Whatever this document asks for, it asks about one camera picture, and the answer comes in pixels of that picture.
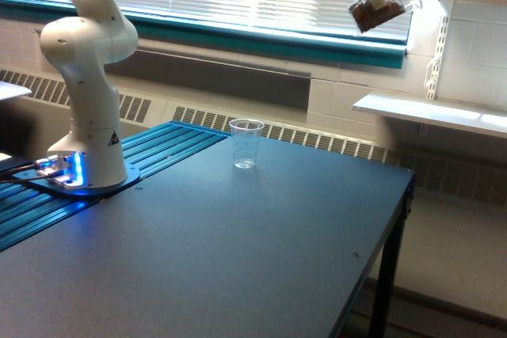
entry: blue led light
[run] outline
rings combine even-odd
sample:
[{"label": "blue led light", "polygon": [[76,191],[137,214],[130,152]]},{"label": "blue led light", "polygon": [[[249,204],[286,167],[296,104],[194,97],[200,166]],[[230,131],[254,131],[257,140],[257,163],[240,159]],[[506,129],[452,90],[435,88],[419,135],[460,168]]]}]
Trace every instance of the blue led light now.
[{"label": "blue led light", "polygon": [[82,164],[81,164],[81,154],[78,152],[74,153],[74,170],[76,172],[76,185],[82,185],[83,175],[82,175]]}]

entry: shelf bracket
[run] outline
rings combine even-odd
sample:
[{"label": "shelf bracket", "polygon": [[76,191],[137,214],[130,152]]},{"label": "shelf bracket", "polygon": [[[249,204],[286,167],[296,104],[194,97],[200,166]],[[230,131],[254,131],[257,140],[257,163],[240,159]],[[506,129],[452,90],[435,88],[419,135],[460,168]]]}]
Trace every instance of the shelf bracket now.
[{"label": "shelf bracket", "polygon": [[[447,34],[449,30],[449,22],[451,21],[453,2],[447,9],[447,15],[440,20],[438,37],[436,38],[435,55],[426,68],[426,77],[424,87],[426,88],[426,99],[433,101],[436,97],[436,86],[440,77],[440,68],[442,67],[442,58],[444,57],[445,43],[447,42]],[[422,123],[419,129],[419,135],[426,136],[429,133],[429,125]]]}]

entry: plastic cup with brown material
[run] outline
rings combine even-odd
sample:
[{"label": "plastic cup with brown material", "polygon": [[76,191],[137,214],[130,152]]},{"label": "plastic cup with brown material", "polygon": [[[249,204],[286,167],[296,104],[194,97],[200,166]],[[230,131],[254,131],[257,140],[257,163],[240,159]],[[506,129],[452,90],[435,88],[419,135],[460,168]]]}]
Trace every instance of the plastic cup with brown material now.
[{"label": "plastic cup with brown material", "polygon": [[357,0],[349,7],[357,28],[365,33],[386,21],[414,8],[421,8],[422,0]]}]

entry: dark gray table top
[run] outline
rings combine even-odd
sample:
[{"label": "dark gray table top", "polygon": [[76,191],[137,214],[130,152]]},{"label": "dark gray table top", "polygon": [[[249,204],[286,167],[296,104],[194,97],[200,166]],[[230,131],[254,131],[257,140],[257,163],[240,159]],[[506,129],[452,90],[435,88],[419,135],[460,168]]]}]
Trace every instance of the dark gray table top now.
[{"label": "dark gray table top", "polygon": [[253,170],[231,157],[226,139],[0,253],[0,336],[328,336],[412,173],[268,139]]}]

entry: radiator vent grille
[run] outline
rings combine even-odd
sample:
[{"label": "radiator vent grille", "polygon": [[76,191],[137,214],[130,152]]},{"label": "radiator vent grille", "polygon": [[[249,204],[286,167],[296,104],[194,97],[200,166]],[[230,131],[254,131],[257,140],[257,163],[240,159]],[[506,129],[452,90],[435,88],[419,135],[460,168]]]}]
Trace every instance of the radiator vent grille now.
[{"label": "radiator vent grille", "polygon": [[[173,119],[230,132],[229,122],[234,117],[177,107]],[[295,129],[272,122],[265,125],[262,136],[413,169],[417,174],[419,188],[498,206],[506,205],[507,170],[504,166],[489,167],[480,162],[458,161],[428,152],[400,152],[378,146],[374,142],[323,134],[305,128]]]},{"label": "radiator vent grille", "polygon": [[[64,82],[10,70],[0,70],[0,81],[32,90],[29,97],[39,101],[69,106],[69,93]],[[120,118],[123,120],[143,123],[150,106],[151,100],[149,99],[120,94]]]}]

